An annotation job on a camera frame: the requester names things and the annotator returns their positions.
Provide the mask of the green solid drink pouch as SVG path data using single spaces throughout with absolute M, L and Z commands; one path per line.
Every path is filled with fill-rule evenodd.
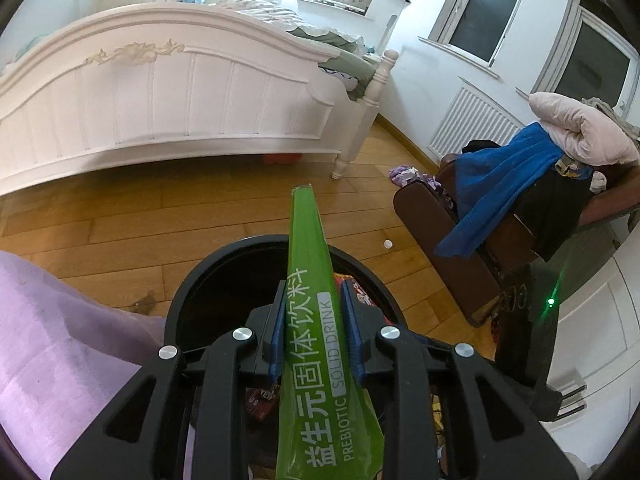
M 350 370 L 348 344 L 314 190 L 294 188 L 285 280 L 280 479 L 373 479 L 384 437 Z

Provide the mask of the black trash bin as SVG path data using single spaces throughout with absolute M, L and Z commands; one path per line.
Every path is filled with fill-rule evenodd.
M 407 328 L 398 303 L 369 269 L 337 248 L 329 253 L 337 269 L 356 278 L 372 297 L 386 323 Z M 243 326 L 250 312 L 271 304 L 279 289 L 284 291 L 287 255 L 285 235 L 238 240 L 209 255 L 190 272 L 172 300 L 166 344 L 181 351 L 198 350 Z

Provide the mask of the purple round tablecloth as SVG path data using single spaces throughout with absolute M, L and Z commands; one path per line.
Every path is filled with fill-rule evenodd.
M 1 427 L 40 479 L 157 355 L 165 321 L 104 307 L 1 255 Z

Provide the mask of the blue towel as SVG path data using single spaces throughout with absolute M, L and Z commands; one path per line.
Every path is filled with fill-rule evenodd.
M 521 192 L 563 155 L 538 122 L 501 148 L 460 155 L 456 170 L 459 221 L 436 246 L 439 257 L 469 258 L 509 212 Z

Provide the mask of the pink pillow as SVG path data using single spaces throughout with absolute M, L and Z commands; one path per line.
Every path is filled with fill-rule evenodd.
M 593 167 L 638 165 L 637 144 L 600 110 L 551 92 L 531 93 L 528 104 L 554 144 L 572 159 Z

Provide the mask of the white radiator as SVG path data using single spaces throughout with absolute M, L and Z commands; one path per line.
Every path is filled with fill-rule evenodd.
M 427 147 L 438 158 L 460 153 L 473 140 L 507 144 L 523 123 L 479 88 L 462 81 Z

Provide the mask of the dark window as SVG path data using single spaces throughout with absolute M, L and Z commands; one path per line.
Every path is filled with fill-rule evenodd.
M 456 55 L 491 66 L 521 0 L 445 0 L 428 35 Z

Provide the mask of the white bed frame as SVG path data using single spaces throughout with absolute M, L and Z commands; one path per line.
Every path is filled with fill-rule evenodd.
M 360 58 L 264 0 L 110 0 L 1 74 L 1 191 L 218 155 L 356 158 L 398 55 Z

